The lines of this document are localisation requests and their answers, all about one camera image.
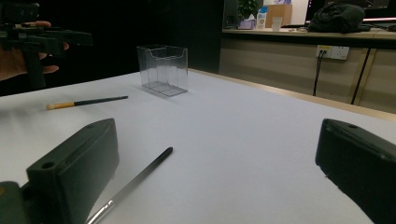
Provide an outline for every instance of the dark background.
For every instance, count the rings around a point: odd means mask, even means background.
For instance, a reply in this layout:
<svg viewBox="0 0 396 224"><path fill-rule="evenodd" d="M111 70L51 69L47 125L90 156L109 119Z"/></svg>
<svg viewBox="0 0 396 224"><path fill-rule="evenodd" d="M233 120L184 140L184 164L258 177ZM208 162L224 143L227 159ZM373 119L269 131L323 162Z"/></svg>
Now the dark background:
<svg viewBox="0 0 396 224"><path fill-rule="evenodd" d="M219 71L224 0L52 0L39 20L92 34L93 46L71 45L65 58L42 60L60 70L46 74L46 88L138 72L136 47L164 44L188 49L189 68ZM26 75L0 82L0 95L34 91Z"/></svg>

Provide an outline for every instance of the hand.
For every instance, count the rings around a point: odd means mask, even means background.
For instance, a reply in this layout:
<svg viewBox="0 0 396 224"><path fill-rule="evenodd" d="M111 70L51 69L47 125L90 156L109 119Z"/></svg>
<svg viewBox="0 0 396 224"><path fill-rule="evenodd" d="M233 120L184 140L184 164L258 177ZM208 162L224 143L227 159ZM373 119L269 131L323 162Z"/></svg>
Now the hand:
<svg viewBox="0 0 396 224"><path fill-rule="evenodd" d="M48 21L33 22L36 26L50 27ZM69 45L64 43L64 49L69 49ZM47 57L46 53L38 53L41 59ZM57 65L43 66L43 74L53 73L59 69ZM26 74L27 69L22 52L19 49L3 50L0 46L0 81L21 74Z"/></svg>

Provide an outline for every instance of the bottle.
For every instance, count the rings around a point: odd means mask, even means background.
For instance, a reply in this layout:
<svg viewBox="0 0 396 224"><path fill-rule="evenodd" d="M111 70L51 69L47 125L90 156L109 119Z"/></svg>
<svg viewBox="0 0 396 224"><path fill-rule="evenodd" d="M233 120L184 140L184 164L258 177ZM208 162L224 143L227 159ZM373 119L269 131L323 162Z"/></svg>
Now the bottle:
<svg viewBox="0 0 396 224"><path fill-rule="evenodd" d="M263 30L265 28L265 19L267 17L267 6L262 6L257 13L256 30Z"/></svg>

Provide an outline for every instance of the white table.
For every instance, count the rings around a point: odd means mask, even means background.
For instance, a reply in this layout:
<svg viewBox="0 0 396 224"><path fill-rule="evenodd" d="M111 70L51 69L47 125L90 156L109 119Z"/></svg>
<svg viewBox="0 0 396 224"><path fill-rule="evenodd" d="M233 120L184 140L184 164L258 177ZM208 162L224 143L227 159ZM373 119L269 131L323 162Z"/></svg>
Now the white table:
<svg viewBox="0 0 396 224"><path fill-rule="evenodd" d="M315 165L319 130L339 119L396 142L396 116L194 70L189 82L170 98L142 88L138 73L0 98L0 181L23 185L33 162L114 118L120 166L93 212L167 147L174 152L101 223L372 223ZM46 110L119 95L129 99Z"/></svg>

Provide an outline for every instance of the transparent plastic box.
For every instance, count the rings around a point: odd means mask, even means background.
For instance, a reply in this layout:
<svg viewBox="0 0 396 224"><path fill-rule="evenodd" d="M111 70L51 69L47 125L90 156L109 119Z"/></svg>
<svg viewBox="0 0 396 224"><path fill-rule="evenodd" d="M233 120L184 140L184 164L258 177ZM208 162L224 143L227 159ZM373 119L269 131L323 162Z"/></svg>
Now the transparent plastic box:
<svg viewBox="0 0 396 224"><path fill-rule="evenodd" d="M147 45L137 47L142 86L166 96L188 90L187 49Z"/></svg>

